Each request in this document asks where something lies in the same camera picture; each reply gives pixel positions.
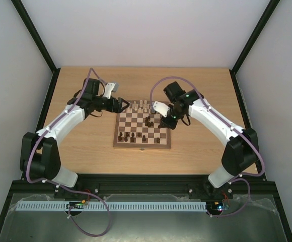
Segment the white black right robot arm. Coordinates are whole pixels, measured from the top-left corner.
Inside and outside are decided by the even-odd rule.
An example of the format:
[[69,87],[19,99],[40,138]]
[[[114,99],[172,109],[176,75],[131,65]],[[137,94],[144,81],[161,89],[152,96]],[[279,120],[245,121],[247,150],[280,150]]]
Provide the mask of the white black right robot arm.
[[175,129],[184,117],[193,118],[211,131],[225,149],[221,166],[208,176],[204,191],[209,197],[222,192],[222,186],[239,176],[259,160],[257,133],[252,128],[244,129],[231,122],[196,89],[184,91],[177,82],[165,87],[169,104],[153,101],[153,111],[161,115],[160,127]]

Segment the wooden chess board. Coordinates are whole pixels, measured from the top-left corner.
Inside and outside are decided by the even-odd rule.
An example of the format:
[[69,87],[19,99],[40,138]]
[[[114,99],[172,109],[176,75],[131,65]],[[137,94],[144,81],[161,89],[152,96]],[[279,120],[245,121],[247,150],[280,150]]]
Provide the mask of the wooden chess board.
[[[152,128],[148,128],[144,124],[147,116],[151,117],[154,122]],[[171,131],[167,128],[159,129],[158,125],[161,120],[159,113],[127,113],[126,111],[120,113],[116,117],[115,131],[113,138],[113,147],[122,149],[171,149]],[[123,133],[122,141],[118,141],[119,133]],[[135,134],[135,143],[130,142],[130,137],[126,137],[125,133],[129,132]],[[160,138],[160,143],[156,143],[156,138]]]

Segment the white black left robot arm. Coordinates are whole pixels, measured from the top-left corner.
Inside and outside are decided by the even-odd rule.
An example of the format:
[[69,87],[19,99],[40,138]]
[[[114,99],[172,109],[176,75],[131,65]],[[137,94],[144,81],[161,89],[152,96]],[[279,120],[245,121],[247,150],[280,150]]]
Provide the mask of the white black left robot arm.
[[61,165],[58,147],[70,131],[94,111],[121,113],[129,107],[123,98],[112,96],[118,86],[118,83],[103,84],[97,79],[86,79],[82,89],[50,124],[23,136],[20,169],[29,183],[51,181],[68,188],[76,185],[78,174]]

